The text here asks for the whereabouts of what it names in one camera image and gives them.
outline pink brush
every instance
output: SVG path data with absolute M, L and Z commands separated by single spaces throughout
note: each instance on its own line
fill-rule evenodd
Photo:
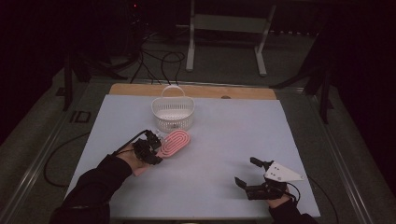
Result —
M 190 136 L 187 132 L 183 130 L 175 130 L 169 133 L 163 139 L 163 145 L 161 146 L 160 151 L 157 153 L 157 156 L 161 158 L 170 157 L 181 150 L 189 142 Z M 134 175 L 139 176 L 143 174 L 143 172 L 145 172 L 149 167 L 149 164 L 145 164 L 145 166 L 134 170 Z

